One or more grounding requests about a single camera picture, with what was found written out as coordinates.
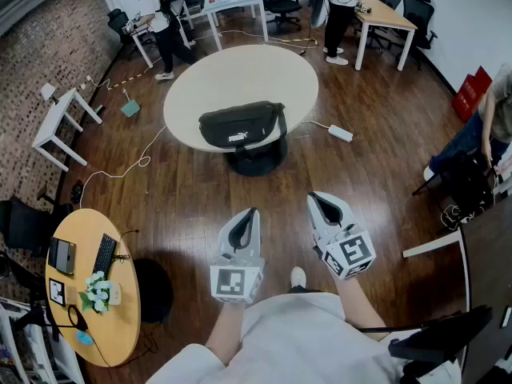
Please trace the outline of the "white flower bouquet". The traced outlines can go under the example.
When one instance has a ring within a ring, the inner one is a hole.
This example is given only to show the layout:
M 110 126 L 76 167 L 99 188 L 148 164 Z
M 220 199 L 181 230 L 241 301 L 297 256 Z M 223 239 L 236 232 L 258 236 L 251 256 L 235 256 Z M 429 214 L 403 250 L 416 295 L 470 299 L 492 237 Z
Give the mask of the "white flower bouquet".
M 78 296 L 82 302 L 82 311 L 93 310 L 103 314 L 110 309 L 111 283 L 106 279 L 103 271 L 95 272 L 86 280 L 86 289 L 80 291 Z

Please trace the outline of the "white storage shelf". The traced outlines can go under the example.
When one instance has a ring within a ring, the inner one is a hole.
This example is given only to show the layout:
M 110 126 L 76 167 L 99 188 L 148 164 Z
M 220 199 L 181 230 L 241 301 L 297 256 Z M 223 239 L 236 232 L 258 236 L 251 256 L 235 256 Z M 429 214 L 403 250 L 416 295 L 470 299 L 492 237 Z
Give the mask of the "white storage shelf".
M 86 384 L 76 353 L 50 326 L 16 327 L 29 310 L 0 298 L 0 384 Z

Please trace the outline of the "person's white shirt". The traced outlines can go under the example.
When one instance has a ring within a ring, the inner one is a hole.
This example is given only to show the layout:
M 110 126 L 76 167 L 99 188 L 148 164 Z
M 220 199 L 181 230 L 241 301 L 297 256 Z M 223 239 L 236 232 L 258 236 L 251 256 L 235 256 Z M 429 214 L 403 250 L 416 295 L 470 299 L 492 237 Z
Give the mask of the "person's white shirt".
M 338 296 L 283 294 L 244 313 L 241 348 L 224 365 L 205 346 L 190 344 L 146 384 L 399 384 L 405 361 L 345 320 Z

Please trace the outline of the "black chest-mounted device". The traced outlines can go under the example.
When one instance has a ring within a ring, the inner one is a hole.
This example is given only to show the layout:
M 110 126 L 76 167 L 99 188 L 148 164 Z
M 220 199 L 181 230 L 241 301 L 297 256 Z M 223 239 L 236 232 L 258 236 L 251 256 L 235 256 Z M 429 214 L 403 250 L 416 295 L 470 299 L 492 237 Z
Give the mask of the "black chest-mounted device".
M 464 314 L 437 320 L 408 338 L 392 342 L 388 350 L 395 358 L 442 364 L 469 344 L 492 316 L 490 307 L 479 306 Z

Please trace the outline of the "round white table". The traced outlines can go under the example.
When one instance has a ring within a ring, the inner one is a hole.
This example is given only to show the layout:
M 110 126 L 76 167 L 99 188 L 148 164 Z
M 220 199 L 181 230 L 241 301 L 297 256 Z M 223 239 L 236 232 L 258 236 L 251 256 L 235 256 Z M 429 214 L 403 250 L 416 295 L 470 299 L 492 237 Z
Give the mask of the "round white table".
M 167 129 L 181 143 L 200 151 L 221 153 L 229 167 L 248 177 L 269 174 L 284 160 L 286 134 L 312 111 L 318 78 L 307 60 L 287 49 L 267 45 L 231 47 L 190 66 L 173 83 L 163 107 Z M 202 135 L 204 114 L 268 101 L 283 106 L 267 129 L 246 117 L 243 129 L 220 129 L 225 138 L 214 146 Z M 254 140 L 253 131 L 266 133 Z

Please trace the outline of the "person's right forearm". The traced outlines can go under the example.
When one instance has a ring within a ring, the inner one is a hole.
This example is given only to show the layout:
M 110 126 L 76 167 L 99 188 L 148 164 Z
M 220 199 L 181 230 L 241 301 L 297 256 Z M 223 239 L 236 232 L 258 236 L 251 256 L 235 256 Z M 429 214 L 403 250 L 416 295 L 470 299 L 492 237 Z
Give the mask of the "person's right forearm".
M 334 283 L 349 324 L 359 330 L 386 326 L 372 307 L 356 277 L 339 279 L 334 276 Z

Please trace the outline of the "round wooden table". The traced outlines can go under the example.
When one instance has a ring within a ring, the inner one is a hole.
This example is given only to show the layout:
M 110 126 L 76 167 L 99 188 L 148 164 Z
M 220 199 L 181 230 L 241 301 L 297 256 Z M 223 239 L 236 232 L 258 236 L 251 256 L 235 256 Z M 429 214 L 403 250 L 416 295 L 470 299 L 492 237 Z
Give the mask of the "round wooden table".
M 65 275 L 52 266 L 46 266 L 45 277 L 59 281 L 65 287 L 76 289 L 74 301 L 82 307 L 79 293 L 86 288 L 86 279 L 93 273 L 95 259 L 103 235 L 117 241 L 116 255 L 129 255 L 121 232 L 104 214 L 82 208 L 66 216 L 54 232 L 54 236 L 76 245 L 74 273 Z M 136 347 L 141 325 L 141 303 L 138 280 L 133 261 L 125 259 L 111 265 L 108 279 L 119 284 L 121 304 L 112 306 L 105 314 L 93 310 L 82 312 L 88 325 L 88 335 L 93 342 L 84 344 L 77 338 L 78 330 L 70 326 L 68 310 L 49 301 L 49 309 L 59 333 L 82 358 L 96 366 L 117 366 L 124 363 Z

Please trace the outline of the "dark brown table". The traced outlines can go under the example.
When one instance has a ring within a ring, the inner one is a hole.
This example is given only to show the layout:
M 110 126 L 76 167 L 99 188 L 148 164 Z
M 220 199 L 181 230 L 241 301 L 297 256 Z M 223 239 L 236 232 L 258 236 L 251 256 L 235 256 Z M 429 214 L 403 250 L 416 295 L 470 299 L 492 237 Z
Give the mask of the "dark brown table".
M 464 352 L 462 384 L 476 384 L 512 349 L 512 196 L 456 231 L 402 252 L 405 258 L 456 243 L 465 275 L 466 308 L 486 305 L 492 319 Z

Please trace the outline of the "grey open laptop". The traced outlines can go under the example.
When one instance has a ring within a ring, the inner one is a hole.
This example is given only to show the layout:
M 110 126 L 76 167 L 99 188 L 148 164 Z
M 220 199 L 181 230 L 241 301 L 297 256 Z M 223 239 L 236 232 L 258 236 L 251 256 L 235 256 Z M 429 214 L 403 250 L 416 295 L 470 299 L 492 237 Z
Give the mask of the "grey open laptop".
M 73 275 L 76 245 L 72 242 L 52 237 L 48 249 L 48 265 L 62 274 Z

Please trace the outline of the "black keyboard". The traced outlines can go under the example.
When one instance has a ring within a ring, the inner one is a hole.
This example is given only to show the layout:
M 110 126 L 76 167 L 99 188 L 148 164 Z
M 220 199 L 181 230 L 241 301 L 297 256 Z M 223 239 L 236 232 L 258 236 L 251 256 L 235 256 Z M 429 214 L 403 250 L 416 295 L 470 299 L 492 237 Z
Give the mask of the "black keyboard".
M 111 236 L 104 234 L 98 247 L 97 256 L 94 262 L 93 273 L 99 274 L 102 278 L 108 279 L 108 273 L 117 248 L 117 241 Z

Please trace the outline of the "black bag on chair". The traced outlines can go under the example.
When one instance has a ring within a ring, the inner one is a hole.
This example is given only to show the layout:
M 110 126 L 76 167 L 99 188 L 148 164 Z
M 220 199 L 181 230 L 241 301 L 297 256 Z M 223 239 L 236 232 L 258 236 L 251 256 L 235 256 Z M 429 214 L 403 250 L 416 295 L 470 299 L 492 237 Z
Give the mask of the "black bag on chair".
M 493 204 L 488 177 L 472 154 L 457 152 L 444 165 L 441 177 L 457 207 L 457 219 L 478 214 Z

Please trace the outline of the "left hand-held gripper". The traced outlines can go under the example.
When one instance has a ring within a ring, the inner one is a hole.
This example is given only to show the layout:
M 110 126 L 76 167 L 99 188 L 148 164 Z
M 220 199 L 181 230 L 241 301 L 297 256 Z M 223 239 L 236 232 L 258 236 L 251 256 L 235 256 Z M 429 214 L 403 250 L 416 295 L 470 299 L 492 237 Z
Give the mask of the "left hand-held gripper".
M 257 209 L 236 214 L 219 234 L 221 254 L 210 267 L 210 292 L 220 302 L 252 303 L 263 280 L 260 215 Z M 240 251 L 243 257 L 235 256 Z

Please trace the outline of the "white power strip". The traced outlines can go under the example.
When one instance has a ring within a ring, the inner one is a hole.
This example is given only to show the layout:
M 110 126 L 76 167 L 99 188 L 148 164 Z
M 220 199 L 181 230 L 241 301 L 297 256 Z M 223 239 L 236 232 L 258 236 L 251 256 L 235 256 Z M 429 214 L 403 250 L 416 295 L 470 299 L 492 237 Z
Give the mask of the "white power strip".
M 344 130 L 336 125 L 331 125 L 328 128 L 328 133 L 343 140 L 344 142 L 352 142 L 353 134 L 347 130 Z

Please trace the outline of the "black Puma waist bag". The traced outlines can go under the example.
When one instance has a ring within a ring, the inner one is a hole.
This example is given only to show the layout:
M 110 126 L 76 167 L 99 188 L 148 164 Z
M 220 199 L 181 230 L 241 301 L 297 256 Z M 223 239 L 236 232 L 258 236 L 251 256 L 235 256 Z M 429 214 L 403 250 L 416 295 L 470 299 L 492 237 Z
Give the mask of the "black Puma waist bag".
M 201 135 L 218 148 L 243 149 L 260 143 L 277 126 L 280 137 L 287 133 L 285 106 L 280 102 L 260 101 L 204 113 L 199 119 Z

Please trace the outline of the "wooden desk with white legs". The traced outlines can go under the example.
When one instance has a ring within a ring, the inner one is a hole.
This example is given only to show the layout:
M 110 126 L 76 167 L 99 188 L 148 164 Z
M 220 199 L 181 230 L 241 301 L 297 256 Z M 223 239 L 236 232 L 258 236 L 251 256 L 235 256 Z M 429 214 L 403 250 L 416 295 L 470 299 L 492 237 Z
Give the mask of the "wooden desk with white legs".
M 354 68 L 360 70 L 366 49 L 366 41 L 371 26 L 381 26 L 407 32 L 406 42 L 398 62 L 397 69 L 402 71 L 417 29 L 411 21 L 407 20 L 397 11 L 392 10 L 388 5 L 379 0 L 359 0 L 364 6 L 370 9 L 369 13 L 357 12 L 356 17 L 362 23 L 362 30 L 358 44 L 358 53 Z

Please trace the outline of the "red box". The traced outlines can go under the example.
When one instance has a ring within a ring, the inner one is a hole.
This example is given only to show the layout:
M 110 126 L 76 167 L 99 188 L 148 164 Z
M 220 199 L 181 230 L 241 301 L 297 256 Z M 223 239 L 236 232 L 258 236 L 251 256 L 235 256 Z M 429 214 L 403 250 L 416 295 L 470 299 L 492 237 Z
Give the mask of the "red box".
M 475 74 L 466 76 L 451 102 L 455 113 L 462 122 L 466 123 L 472 117 L 491 83 L 491 77 L 482 66 L 477 69 Z

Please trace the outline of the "black white printed card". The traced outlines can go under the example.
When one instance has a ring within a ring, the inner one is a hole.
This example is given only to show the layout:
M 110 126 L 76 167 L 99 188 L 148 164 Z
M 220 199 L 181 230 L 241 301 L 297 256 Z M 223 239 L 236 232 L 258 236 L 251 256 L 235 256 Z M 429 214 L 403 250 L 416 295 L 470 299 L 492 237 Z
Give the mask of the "black white printed card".
M 65 285 L 63 282 L 49 279 L 50 300 L 62 307 L 66 306 Z

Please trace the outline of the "person's left forearm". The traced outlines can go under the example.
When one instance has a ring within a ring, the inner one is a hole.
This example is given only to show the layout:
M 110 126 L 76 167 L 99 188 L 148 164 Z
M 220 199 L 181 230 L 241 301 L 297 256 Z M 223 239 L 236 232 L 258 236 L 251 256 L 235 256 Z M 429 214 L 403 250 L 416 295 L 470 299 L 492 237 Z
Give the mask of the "person's left forearm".
M 225 303 L 206 341 L 205 347 L 224 366 L 230 363 L 240 349 L 245 308 L 245 304 Z

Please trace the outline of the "small white side table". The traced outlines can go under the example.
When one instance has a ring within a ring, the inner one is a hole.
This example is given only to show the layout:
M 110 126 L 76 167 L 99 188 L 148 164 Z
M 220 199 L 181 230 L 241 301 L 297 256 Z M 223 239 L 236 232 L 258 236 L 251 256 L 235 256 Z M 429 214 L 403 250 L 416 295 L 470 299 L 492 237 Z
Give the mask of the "small white side table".
M 70 108 L 72 102 L 77 102 L 85 110 L 85 112 L 91 116 L 94 121 L 96 121 L 97 124 L 102 124 L 102 119 L 98 114 L 101 107 L 99 107 L 97 110 L 94 110 L 80 95 L 80 93 L 77 92 L 76 89 L 72 89 L 61 96 L 58 101 L 50 107 L 42 121 L 42 124 L 40 125 L 38 132 L 36 133 L 32 144 L 32 147 L 36 149 L 37 152 L 39 152 L 43 157 L 45 157 L 47 160 L 56 165 L 60 170 L 66 173 L 69 171 L 69 167 L 58 160 L 49 151 L 45 150 L 44 145 L 48 142 L 52 142 L 67 156 L 71 157 L 82 166 L 87 166 L 87 161 L 79 156 L 76 152 L 74 152 L 57 136 L 57 129 L 63 119 L 66 119 L 79 133 L 83 132 L 83 128 L 68 113 L 68 109 Z

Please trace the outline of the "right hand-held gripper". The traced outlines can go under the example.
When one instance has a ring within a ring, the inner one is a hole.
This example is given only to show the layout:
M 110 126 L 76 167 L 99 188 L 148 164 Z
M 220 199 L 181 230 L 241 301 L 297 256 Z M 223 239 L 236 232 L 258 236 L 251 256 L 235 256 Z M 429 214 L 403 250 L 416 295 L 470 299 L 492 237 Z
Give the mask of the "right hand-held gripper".
M 340 198 L 326 192 L 309 192 L 307 209 L 313 227 L 315 251 L 339 279 L 366 270 L 376 258 L 367 230 L 353 225 L 353 212 Z M 331 226 L 340 225 L 344 230 Z

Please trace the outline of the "white oval panel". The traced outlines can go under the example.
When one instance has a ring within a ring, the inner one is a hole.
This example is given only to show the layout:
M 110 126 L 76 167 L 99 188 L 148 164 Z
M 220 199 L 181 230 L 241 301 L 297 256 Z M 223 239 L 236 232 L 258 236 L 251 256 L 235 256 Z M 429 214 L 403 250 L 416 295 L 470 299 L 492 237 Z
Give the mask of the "white oval panel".
M 310 25 L 312 28 L 319 28 L 326 22 L 329 14 L 329 8 L 328 0 L 314 0 L 310 18 Z

